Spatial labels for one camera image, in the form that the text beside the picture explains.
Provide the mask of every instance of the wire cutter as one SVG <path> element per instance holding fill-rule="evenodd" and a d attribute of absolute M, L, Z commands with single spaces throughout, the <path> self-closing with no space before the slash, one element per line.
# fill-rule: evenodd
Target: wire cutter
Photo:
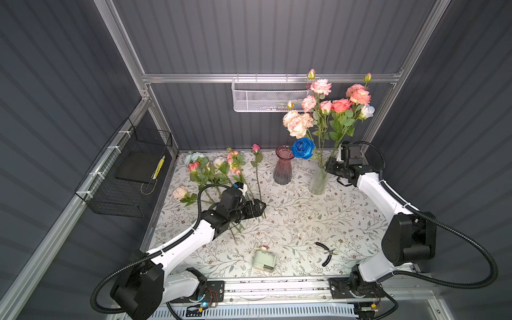
<path fill-rule="evenodd" d="M 331 262 L 331 258 L 333 255 L 336 255 L 335 253 L 333 253 L 334 250 L 330 250 L 328 246 L 326 246 L 325 244 L 323 243 L 320 243 L 320 242 L 315 242 L 315 244 L 319 247 L 321 247 L 322 249 L 324 250 L 327 250 L 326 253 L 328 253 L 329 255 L 327 256 L 327 259 L 324 261 L 324 263 L 322 263 L 322 267 L 326 267 L 329 262 Z"/>

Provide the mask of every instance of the vase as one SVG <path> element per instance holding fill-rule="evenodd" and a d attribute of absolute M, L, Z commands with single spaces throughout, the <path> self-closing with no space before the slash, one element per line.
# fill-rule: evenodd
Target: vase
<path fill-rule="evenodd" d="M 274 169 L 274 181 L 278 184 L 287 184 L 291 181 L 291 159 L 295 156 L 291 147 L 286 144 L 278 146 L 275 155 L 279 160 Z"/>
<path fill-rule="evenodd" d="M 311 192 L 315 196 L 319 196 L 325 192 L 325 187 L 327 186 L 328 175 L 324 168 L 316 167 L 316 171 L 309 181 L 309 192 Z"/>

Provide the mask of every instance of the floral tablecloth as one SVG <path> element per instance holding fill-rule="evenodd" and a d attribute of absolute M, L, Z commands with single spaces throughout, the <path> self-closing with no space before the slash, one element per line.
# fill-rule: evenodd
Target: floral tablecloth
<path fill-rule="evenodd" d="M 294 276 L 348 274 L 357 260 L 380 250 L 380 241 L 387 222 L 375 204 L 356 187 L 344 187 L 330 175 L 326 192 L 313 196 L 308 183 L 315 171 L 312 160 L 293 159 L 293 178 L 287 185 L 273 181 L 272 172 L 278 161 L 274 152 L 263 152 L 259 165 L 260 187 L 267 203 L 266 219 L 244 220 L 242 232 L 233 228 L 187 257 L 173 273 L 195 267 L 209 278 L 250 276 Z M 226 153 L 205 154 L 211 161 Z M 162 208 L 151 248 L 159 246 L 192 225 L 197 217 L 197 205 L 185 207 L 172 193 L 180 184 L 197 192 L 198 185 L 190 182 L 185 154 L 180 155 L 167 197 Z M 259 197 L 256 171 L 250 165 L 252 153 L 244 153 L 247 165 L 243 174 L 256 197 Z M 217 196 L 215 188 L 208 193 Z M 209 200 L 202 195 L 202 200 Z M 322 242 L 335 249 L 331 262 L 322 267 L 327 255 L 314 243 Z M 269 246 L 276 254 L 273 272 L 251 267 L 254 248 Z"/>

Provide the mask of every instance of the purple glass vase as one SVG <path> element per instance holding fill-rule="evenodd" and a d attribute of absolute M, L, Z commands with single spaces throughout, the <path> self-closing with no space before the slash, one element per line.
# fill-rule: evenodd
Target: purple glass vase
<path fill-rule="evenodd" d="M 279 158 L 274 169 L 274 181 L 278 184 L 287 184 L 291 181 L 291 159 L 295 158 L 291 147 L 283 144 L 277 147 L 275 155 Z"/>

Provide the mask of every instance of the blue rose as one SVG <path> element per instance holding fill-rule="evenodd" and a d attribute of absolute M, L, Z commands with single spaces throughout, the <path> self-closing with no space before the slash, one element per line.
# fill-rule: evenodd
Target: blue rose
<path fill-rule="evenodd" d="M 309 138 L 301 138 L 297 140 L 293 146 L 291 146 L 291 151 L 296 158 L 309 159 L 313 155 L 313 149 L 315 149 L 315 143 Z"/>

